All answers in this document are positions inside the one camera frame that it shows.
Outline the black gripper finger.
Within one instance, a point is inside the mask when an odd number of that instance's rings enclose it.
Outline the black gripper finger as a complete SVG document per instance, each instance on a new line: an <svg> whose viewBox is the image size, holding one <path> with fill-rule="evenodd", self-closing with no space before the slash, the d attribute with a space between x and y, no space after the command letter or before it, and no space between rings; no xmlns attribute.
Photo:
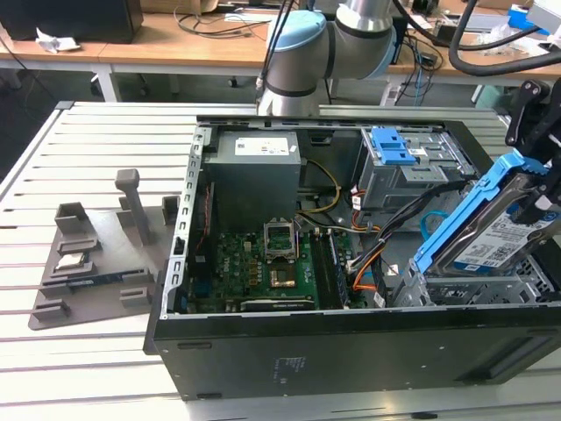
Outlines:
<svg viewBox="0 0 561 421"><path fill-rule="evenodd" d="M560 212L560 169L539 175L523 205L523 223L534 224L547 212Z"/></svg>
<svg viewBox="0 0 561 421"><path fill-rule="evenodd" d="M516 149L530 149L538 139L539 124L543 117L543 100L550 94L550 87L536 80L525 81L515 96L510 111L510 123L505 144Z"/></svg>

